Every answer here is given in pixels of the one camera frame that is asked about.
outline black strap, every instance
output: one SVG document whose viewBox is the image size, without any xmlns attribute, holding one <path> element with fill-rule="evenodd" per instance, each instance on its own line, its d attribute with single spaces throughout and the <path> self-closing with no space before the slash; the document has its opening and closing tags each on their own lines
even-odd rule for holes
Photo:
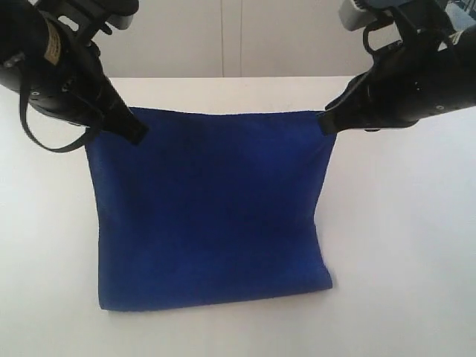
<svg viewBox="0 0 476 357">
<path fill-rule="evenodd" d="M 97 124 L 89 128 L 86 128 L 84 134 L 82 134 L 73 143 L 66 145 L 65 147 L 60 147 L 55 149 L 55 148 L 50 148 L 43 145 L 32 133 L 32 131 L 30 130 L 30 127 L 28 126 L 28 121 L 27 121 L 28 101 L 30 100 L 30 90 L 31 90 L 31 75 L 26 69 L 26 66 L 24 65 L 24 63 L 22 63 L 19 67 L 20 67 L 20 71 L 22 72 L 22 83 L 20 85 L 20 106 L 19 106 L 20 121 L 22 123 L 22 127 L 23 127 L 23 130 L 25 131 L 25 134 L 32 140 L 32 142 L 34 142 L 39 147 L 46 149 L 47 151 L 56 152 L 56 153 L 65 153 L 65 152 L 71 152 L 83 147 L 88 142 L 92 141 L 100 133 L 102 129 L 101 120 L 99 120 Z"/>
</svg>

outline blue cloth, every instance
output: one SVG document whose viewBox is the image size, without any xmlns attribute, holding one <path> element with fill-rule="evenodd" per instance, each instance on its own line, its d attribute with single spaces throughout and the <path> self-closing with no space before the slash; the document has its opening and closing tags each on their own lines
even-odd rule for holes
<svg viewBox="0 0 476 357">
<path fill-rule="evenodd" d="M 317 112 L 132 108 L 138 147 L 86 147 L 103 309 L 147 311 L 330 289 L 314 224 L 335 136 Z"/>
</svg>

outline robotic arm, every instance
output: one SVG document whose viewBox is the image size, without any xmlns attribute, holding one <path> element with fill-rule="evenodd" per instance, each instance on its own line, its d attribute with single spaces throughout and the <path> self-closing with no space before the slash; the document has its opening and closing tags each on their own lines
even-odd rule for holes
<svg viewBox="0 0 476 357">
<path fill-rule="evenodd" d="M 346 0 L 340 11 L 348 30 L 364 28 L 374 65 L 354 78 L 318 118 L 322 130 L 405 128 L 419 119 L 476 105 L 476 26 L 456 32 L 448 0 Z M 133 144 L 147 128 L 129 111 L 103 73 L 92 38 L 126 29 L 138 0 L 0 0 L 0 84 L 20 94 L 27 135 L 28 104 L 38 112 L 85 126 L 67 152 L 100 130 Z M 72 30 L 59 18 L 78 25 Z M 369 34 L 395 24 L 402 37 L 372 49 Z"/>
</svg>

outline white tabletop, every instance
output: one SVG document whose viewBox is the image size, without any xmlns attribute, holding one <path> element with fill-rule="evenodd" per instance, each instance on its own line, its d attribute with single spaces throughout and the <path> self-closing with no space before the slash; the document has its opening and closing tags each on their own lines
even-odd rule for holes
<svg viewBox="0 0 476 357">
<path fill-rule="evenodd" d="M 131 106 L 322 109 L 349 78 L 115 80 Z M 335 288 L 121 314 L 97 303 L 97 216 L 85 153 L 23 134 L 0 89 L 0 356 L 473 356 L 476 110 L 405 130 L 345 132 L 316 222 Z M 31 113 L 47 144 L 79 130 Z"/>
</svg>

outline blue towel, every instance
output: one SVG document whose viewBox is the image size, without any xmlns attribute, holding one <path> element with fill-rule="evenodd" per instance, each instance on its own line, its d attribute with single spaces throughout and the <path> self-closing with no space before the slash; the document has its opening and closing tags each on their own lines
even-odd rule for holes
<svg viewBox="0 0 476 357">
<path fill-rule="evenodd" d="M 132 108 L 138 147 L 86 147 L 103 309 L 150 311 L 330 289 L 314 224 L 335 136 L 317 112 Z"/>
</svg>

